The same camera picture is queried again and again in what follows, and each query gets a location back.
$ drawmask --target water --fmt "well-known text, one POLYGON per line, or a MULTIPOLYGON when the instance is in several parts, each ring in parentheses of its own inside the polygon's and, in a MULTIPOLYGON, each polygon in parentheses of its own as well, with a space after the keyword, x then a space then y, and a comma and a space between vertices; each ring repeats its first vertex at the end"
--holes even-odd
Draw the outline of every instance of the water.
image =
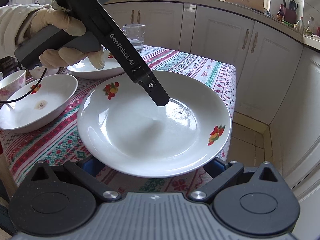
POLYGON ((137 51, 142 51, 143 50, 143 41, 139 41, 138 39, 135 39, 135 40, 131 40, 129 39, 129 41, 131 42, 131 44, 134 46, 134 48, 137 50, 137 51))

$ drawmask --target glass cup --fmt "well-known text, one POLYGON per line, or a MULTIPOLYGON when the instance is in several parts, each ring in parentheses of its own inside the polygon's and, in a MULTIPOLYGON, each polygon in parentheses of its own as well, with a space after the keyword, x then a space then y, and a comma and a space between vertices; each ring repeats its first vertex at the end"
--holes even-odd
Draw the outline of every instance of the glass cup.
POLYGON ((123 31, 134 48, 139 52, 142 51, 146 26, 144 24, 128 24, 123 26, 123 31))

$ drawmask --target gold handle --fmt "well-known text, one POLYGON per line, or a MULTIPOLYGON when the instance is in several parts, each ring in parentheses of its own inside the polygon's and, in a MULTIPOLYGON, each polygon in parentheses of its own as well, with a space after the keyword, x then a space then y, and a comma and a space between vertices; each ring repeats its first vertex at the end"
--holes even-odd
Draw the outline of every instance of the gold handle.
POLYGON ((140 24, 140 20, 141 20, 140 14, 141 14, 141 11, 139 10, 139 11, 138 11, 138 17, 137 17, 138 24, 140 24))
POLYGON ((131 20, 131 24, 133 24, 133 22, 134 22, 134 10, 132 10, 130 20, 131 20))
POLYGON ((249 32, 250 32, 250 30, 247 29, 247 33, 245 34, 245 37, 244 37, 244 43, 243 43, 242 49, 245 49, 245 46, 247 45, 249 32))
POLYGON ((254 42, 253 42, 253 45, 252 45, 251 54, 254 52, 254 49, 255 49, 256 46, 257 46, 258 35, 259 35, 259 33, 256 33, 256 35, 255 35, 255 37, 254 37, 254 42))

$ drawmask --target knife block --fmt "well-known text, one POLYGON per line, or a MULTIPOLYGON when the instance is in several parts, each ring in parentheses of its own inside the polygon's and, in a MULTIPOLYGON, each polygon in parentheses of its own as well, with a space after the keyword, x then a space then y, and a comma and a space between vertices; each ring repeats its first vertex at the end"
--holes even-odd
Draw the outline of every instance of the knife block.
POLYGON ((297 14, 295 11, 290 10, 289 8, 284 8, 284 20, 294 25, 297 20, 297 14))

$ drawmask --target tablecloth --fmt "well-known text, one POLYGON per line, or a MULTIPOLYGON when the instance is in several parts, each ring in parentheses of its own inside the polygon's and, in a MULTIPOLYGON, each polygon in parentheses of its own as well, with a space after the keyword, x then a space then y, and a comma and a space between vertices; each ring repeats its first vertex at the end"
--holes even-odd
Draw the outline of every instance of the tablecloth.
MULTIPOLYGON (((165 70, 195 78, 212 88, 227 105, 233 118, 236 95, 236 70, 232 65, 169 49, 145 46, 140 53, 152 70, 165 70)), ((61 73, 70 73, 67 69, 61 73)), ((82 143, 76 126, 79 105, 85 96, 105 80, 78 78, 79 86, 65 111, 45 127, 27 134, 0 131, 9 170, 19 185, 33 164, 46 160, 62 165, 70 159, 84 159, 90 153, 82 143)), ((218 157, 226 160, 230 139, 218 157)), ((122 194, 127 191, 184 191, 186 194, 211 180, 200 168, 191 173, 166 179, 129 176, 105 167, 97 179, 122 194)))

